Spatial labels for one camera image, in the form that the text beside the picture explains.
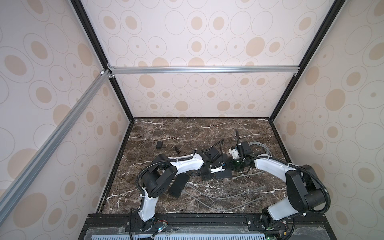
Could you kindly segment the black power adapter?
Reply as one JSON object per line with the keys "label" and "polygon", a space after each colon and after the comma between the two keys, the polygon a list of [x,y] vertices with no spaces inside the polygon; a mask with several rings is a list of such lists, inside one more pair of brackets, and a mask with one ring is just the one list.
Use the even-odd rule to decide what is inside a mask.
{"label": "black power adapter", "polygon": [[163,148],[163,141],[158,141],[156,144],[156,149],[161,150]]}

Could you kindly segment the square dark grey switch box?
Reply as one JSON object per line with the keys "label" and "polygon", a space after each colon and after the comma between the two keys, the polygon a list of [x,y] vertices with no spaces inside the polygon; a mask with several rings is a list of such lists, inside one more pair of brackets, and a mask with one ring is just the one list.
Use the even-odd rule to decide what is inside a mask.
{"label": "square dark grey switch box", "polygon": [[231,169],[225,169],[221,172],[214,173],[215,179],[230,179],[233,177]]}

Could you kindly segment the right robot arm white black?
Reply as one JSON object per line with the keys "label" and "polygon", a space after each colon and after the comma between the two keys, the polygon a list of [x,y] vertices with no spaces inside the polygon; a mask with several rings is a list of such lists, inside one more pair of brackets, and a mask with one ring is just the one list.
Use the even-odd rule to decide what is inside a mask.
{"label": "right robot arm white black", "polygon": [[311,166],[284,162],[269,155],[268,151],[257,155],[249,142],[240,141],[238,130],[236,140],[237,144],[229,150],[233,158],[232,170],[256,168],[274,175],[287,185],[287,197],[262,211],[261,223],[266,229],[286,217],[307,213],[322,215],[330,209],[330,193]]}

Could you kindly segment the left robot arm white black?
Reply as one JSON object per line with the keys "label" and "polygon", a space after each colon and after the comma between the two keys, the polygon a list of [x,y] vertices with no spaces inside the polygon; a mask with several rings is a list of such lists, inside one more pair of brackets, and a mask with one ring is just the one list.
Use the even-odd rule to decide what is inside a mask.
{"label": "left robot arm white black", "polygon": [[182,157],[158,155],[149,166],[141,170],[135,178],[140,191],[138,215],[146,223],[155,217],[155,209],[160,195],[171,188],[179,195],[189,179],[187,172],[200,171],[203,180],[210,180],[216,173],[227,168],[227,157],[223,153],[224,140],[214,143],[204,150],[195,149],[192,154]]}

